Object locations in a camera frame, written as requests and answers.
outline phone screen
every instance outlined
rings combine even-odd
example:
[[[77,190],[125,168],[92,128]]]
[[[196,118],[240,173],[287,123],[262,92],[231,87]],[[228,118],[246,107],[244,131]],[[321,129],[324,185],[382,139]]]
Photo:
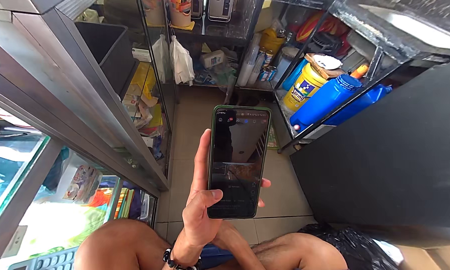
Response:
[[[209,207],[210,217],[255,215],[269,120],[266,110],[216,110],[209,189],[221,189],[224,196]]]

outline black cabinet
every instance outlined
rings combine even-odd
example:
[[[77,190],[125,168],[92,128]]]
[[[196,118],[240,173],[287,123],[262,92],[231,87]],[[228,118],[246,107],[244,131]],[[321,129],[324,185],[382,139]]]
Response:
[[[319,222],[450,227],[450,63],[291,156]]]

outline blue plastic bottle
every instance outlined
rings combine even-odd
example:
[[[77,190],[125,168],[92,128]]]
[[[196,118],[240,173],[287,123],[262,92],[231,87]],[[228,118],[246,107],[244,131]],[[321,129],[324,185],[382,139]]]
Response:
[[[283,81],[282,88],[285,90],[290,90],[292,88],[293,84],[297,80],[298,76],[302,73],[303,67],[308,64],[307,59],[303,59],[300,64],[292,71],[292,73]]]
[[[325,121],[326,125],[338,126],[346,120],[354,117],[355,114],[361,112],[366,107],[380,100],[382,97],[391,92],[391,86],[384,86],[383,84],[377,85],[363,95],[361,98],[355,100],[352,104],[344,107],[337,114],[330,117]]]
[[[359,80],[347,74],[328,81],[290,117],[290,123],[299,125],[297,131],[302,131],[340,105],[361,86]]]

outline green phone case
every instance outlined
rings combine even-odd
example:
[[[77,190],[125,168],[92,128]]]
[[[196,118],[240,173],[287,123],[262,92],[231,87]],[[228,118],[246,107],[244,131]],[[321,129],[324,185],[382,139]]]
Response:
[[[267,107],[245,107],[245,106],[229,106],[229,105],[218,105],[214,108],[214,112],[213,112],[213,117],[212,117],[212,139],[210,141],[210,155],[209,155],[209,161],[208,161],[208,187],[207,189],[210,189],[210,181],[211,181],[211,176],[212,176],[212,153],[213,153],[213,147],[214,147],[214,137],[215,137],[215,114],[217,112],[217,109],[251,109],[251,110],[258,110],[258,111],[267,111],[269,114],[269,120],[268,120],[268,125],[267,125],[267,136],[265,139],[265,150],[263,152],[263,159],[261,162],[261,171],[260,171],[260,178],[259,178],[259,183],[258,186],[261,186],[261,178],[263,176],[263,167],[265,165],[265,156],[267,154],[267,143],[268,143],[268,136],[270,134],[270,120],[271,120],[271,110]],[[255,215],[257,214],[257,207],[258,207],[258,198],[260,196],[260,189],[258,189],[257,192],[257,204],[255,204],[255,209],[253,210],[253,215],[251,216],[244,216],[244,217],[240,217],[240,216],[234,216],[234,217],[212,217],[210,216],[208,209],[207,209],[207,215],[209,218],[211,219],[223,219],[223,218],[227,218],[227,219],[249,219],[249,218],[253,218],[255,217]]]

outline hand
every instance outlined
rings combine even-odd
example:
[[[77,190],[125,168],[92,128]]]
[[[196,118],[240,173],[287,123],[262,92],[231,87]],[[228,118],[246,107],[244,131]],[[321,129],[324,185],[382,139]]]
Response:
[[[195,167],[193,181],[187,206],[182,212],[184,232],[187,241],[192,245],[204,246],[211,242],[220,228],[221,219],[211,219],[207,215],[207,208],[222,199],[223,192],[219,189],[207,190],[208,183],[208,152],[211,140],[210,129],[206,129],[200,138],[197,154],[195,155]],[[261,187],[270,187],[271,182],[262,178]],[[258,206],[265,203],[258,199]]]

